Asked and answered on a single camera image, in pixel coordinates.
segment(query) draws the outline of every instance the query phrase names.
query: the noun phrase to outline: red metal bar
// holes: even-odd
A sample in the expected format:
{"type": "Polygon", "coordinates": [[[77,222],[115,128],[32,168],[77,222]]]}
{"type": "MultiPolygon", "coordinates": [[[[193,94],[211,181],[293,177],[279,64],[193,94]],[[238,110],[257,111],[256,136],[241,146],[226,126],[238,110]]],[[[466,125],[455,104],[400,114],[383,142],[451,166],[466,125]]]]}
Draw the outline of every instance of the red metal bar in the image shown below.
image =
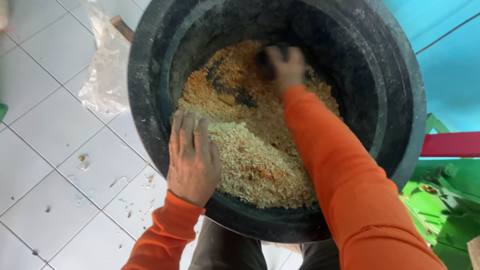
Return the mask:
{"type": "Polygon", "coordinates": [[[421,157],[480,157],[480,131],[425,135],[421,157]]]}

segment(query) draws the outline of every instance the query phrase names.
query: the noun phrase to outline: orange long-sleeve shirt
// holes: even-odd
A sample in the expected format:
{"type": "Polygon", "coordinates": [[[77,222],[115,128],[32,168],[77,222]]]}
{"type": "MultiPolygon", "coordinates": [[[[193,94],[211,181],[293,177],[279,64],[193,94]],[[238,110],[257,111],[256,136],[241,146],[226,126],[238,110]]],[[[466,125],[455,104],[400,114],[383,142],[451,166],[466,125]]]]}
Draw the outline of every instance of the orange long-sleeve shirt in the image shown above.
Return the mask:
{"type": "MultiPolygon", "coordinates": [[[[340,250],[341,268],[446,269],[416,231],[395,184],[349,128],[303,86],[289,88],[282,98],[285,121],[340,250]]],[[[203,213],[168,192],[122,269],[178,269],[203,213]]]]}

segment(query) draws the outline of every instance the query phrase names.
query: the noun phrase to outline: hand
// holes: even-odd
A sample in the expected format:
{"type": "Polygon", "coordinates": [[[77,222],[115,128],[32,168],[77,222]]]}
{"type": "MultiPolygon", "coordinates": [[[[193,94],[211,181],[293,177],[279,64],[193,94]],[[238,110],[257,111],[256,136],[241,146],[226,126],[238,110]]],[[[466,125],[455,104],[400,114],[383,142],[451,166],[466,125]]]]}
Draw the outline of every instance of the hand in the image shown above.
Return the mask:
{"type": "Polygon", "coordinates": [[[222,173],[218,147],[209,142],[210,118],[204,115],[195,128],[195,112],[178,110],[173,117],[168,149],[170,167],[167,186],[177,197],[203,207],[215,191],[222,173]]]}
{"type": "Polygon", "coordinates": [[[283,61],[282,53],[277,46],[266,48],[268,58],[275,69],[276,89],[275,94],[282,96],[291,86],[303,84],[305,60],[301,50],[297,47],[288,48],[287,62],[283,61]]]}

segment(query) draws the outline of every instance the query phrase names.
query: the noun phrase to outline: plastic bag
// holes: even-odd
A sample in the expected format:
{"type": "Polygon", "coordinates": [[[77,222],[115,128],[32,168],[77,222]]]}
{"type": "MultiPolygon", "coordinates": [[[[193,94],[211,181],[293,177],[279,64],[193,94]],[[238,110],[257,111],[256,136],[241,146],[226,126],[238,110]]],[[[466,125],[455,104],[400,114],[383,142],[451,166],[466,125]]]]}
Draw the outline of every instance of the plastic bag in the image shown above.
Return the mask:
{"type": "Polygon", "coordinates": [[[101,113],[129,108],[127,63],[130,44],[117,33],[111,17],[97,0],[82,0],[95,36],[96,53],[88,68],[89,80],[78,93],[82,104],[101,113]]]}

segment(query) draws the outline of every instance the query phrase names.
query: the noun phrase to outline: dark pants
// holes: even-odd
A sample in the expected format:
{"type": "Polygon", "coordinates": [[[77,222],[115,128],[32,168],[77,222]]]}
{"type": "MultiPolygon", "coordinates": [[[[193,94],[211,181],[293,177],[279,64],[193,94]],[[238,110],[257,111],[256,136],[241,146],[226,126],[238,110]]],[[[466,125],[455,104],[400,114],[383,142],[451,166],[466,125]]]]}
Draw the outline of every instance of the dark pants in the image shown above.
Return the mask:
{"type": "MultiPolygon", "coordinates": [[[[333,240],[304,244],[300,270],[340,269],[333,240]]],[[[260,240],[249,238],[205,217],[189,270],[267,270],[260,240]]]]}

